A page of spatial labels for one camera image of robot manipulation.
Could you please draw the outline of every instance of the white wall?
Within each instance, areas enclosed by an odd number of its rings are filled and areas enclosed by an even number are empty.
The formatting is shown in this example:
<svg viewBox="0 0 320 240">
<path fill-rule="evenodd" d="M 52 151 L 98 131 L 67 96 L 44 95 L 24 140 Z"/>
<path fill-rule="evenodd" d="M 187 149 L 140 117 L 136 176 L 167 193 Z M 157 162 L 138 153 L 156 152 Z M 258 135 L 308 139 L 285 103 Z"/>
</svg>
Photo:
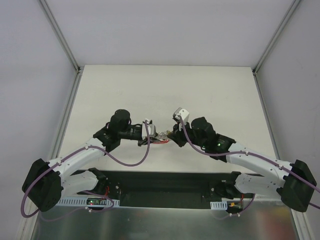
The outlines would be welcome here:
<svg viewBox="0 0 320 240">
<path fill-rule="evenodd" d="M 254 67 L 293 0 L 48 0 L 81 66 Z"/>
<path fill-rule="evenodd" d="M 0 239 L 13 239 L 31 163 L 47 158 L 75 71 L 36 0 L 0 3 Z"/>
<path fill-rule="evenodd" d="M 304 0 L 258 72 L 282 159 L 305 161 L 320 185 L 320 1 Z M 320 194 L 312 202 L 320 205 Z M 315 239 L 320 210 L 307 211 Z"/>
</svg>

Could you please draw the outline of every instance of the black joint housing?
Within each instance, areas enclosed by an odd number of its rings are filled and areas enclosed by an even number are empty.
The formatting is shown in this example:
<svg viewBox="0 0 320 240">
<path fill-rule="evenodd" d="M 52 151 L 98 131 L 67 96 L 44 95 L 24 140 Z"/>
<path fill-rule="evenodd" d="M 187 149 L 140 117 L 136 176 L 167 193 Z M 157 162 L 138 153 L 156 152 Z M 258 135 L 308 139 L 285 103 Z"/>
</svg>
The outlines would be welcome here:
<svg viewBox="0 0 320 240">
<path fill-rule="evenodd" d="M 305 162 L 296 160 L 295 163 L 292 163 L 291 171 L 312 185 L 317 186 L 317 182 Z M 285 178 L 284 186 L 278 188 L 276 191 L 280 194 L 281 200 L 285 205 L 303 213 L 307 211 L 314 193 L 313 188 L 291 174 Z"/>
<path fill-rule="evenodd" d="M 49 169 L 48 162 L 41 158 L 36 160 L 22 185 L 22 191 L 26 193 L 29 186 L 38 176 Z M 53 208 L 61 198 L 61 178 L 59 172 L 51 170 L 43 176 L 31 189 L 28 197 L 39 208 L 41 212 L 46 212 Z"/>
<path fill-rule="evenodd" d="M 130 124 L 130 112 L 125 109 L 119 109 L 111 117 L 108 129 L 114 133 L 124 132 Z"/>
<path fill-rule="evenodd" d="M 106 187 L 108 186 L 107 177 L 95 167 L 89 168 L 88 171 L 92 172 L 98 180 L 98 183 L 91 192 L 104 195 L 106 193 Z"/>
</svg>

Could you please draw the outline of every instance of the red wire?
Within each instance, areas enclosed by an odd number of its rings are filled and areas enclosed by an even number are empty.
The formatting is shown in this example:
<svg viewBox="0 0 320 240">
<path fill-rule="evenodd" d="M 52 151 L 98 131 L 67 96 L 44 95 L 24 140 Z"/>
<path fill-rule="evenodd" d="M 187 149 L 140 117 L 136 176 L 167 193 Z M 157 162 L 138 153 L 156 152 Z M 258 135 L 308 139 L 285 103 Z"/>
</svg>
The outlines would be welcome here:
<svg viewBox="0 0 320 240">
<path fill-rule="evenodd" d="M 166 144 L 168 143 L 169 140 L 164 140 L 164 141 L 157 141 L 157 142 L 154 142 L 153 144 Z"/>
<path fill-rule="evenodd" d="M 105 196 L 108 196 L 109 190 L 110 190 L 110 188 L 109 188 L 109 186 L 107 186 L 105 189 L 105 194 L 104 194 Z"/>
</svg>

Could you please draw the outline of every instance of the black bracket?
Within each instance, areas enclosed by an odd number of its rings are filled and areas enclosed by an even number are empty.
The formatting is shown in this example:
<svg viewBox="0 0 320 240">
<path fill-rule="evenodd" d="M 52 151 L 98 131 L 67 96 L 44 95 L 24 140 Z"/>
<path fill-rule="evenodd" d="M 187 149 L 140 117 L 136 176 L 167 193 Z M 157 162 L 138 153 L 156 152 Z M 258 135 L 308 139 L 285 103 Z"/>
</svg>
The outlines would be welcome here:
<svg viewBox="0 0 320 240">
<path fill-rule="evenodd" d="M 296 160 L 291 166 L 292 172 L 312 185 L 317 186 L 317 182 L 305 162 Z M 293 210 L 302 213 L 306 212 L 314 189 L 291 174 L 285 176 L 284 179 L 284 186 L 276 190 L 280 194 L 282 202 Z"/>
</svg>

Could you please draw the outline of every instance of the small object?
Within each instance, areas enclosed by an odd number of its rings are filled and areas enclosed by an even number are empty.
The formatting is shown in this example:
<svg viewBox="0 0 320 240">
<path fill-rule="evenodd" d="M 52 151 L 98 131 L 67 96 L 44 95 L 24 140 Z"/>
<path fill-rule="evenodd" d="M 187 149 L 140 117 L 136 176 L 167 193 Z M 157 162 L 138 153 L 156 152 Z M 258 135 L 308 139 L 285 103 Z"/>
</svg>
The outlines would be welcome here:
<svg viewBox="0 0 320 240">
<path fill-rule="evenodd" d="M 227 210 L 228 203 L 227 201 L 212 201 L 210 202 L 211 210 Z"/>
</svg>

